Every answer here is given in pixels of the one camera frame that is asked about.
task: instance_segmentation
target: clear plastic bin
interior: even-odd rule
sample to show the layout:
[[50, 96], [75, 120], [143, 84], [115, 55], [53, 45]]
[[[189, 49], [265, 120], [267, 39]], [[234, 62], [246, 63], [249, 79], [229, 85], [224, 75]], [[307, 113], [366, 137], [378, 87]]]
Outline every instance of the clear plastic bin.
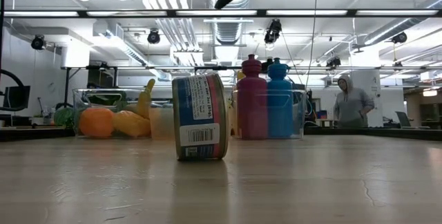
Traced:
[[301, 90], [236, 90], [232, 132], [245, 140], [302, 138], [306, 99], [307, 92]]
[[175, 140], [172, 104], [163, 104], [162, 106], [151, 105], [150, 117], [152, 139]]
[[74, 129], [88, 138], [138, 138], [151, 135], [150, 102], [139, 102], [143, 90], [75, 89]]

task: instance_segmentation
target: blue water bottle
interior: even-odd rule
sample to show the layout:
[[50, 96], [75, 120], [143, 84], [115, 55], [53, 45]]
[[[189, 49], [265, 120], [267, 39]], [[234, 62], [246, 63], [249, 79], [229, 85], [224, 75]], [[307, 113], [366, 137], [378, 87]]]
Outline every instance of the blue water bottle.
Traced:
[[267, 83], [268, 118], [270, 138], [290, 138], [294, 134], [293, 93], [291, 82], [284, 80], [288, 66], [281, 64], [279, 58], [269, 66]]

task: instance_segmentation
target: tin can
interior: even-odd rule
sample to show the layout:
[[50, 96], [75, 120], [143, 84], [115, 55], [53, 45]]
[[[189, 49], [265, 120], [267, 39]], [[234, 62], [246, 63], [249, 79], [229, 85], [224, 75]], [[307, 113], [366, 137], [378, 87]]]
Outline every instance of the tin can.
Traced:
[[227, 103], [217, 74], [172, 81], [178, 160], [222, 159], [229, 143]]

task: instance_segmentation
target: laptop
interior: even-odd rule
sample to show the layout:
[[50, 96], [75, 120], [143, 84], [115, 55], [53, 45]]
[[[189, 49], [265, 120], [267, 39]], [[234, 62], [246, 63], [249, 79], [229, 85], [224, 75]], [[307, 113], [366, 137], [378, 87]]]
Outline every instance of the laptop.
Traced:
[[399, 123], [401, 123], [401, 129], [429, 129], [430, 127], [412, 127], [410, 124], [410, 120], [408, 119], [408, 116], [404, 112], [397, 111], [396, 112]]

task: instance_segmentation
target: yellow fruit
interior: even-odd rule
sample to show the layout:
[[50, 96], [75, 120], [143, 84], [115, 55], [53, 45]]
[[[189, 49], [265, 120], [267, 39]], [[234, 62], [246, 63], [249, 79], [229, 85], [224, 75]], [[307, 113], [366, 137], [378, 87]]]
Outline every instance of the yellow fruit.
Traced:
[[151, 91], [155, 85], [155, 80], [151, 79], [147, 83], [146, 90], [140, 93], [137, 103], [137, 113], [145, 119], [149, 119], [149, 109], [151, 107]]
[[146, 137], [151, 134], [151, 122], [131, 111], [120, 111], [113, 116], [113, 126], [131, 137]]

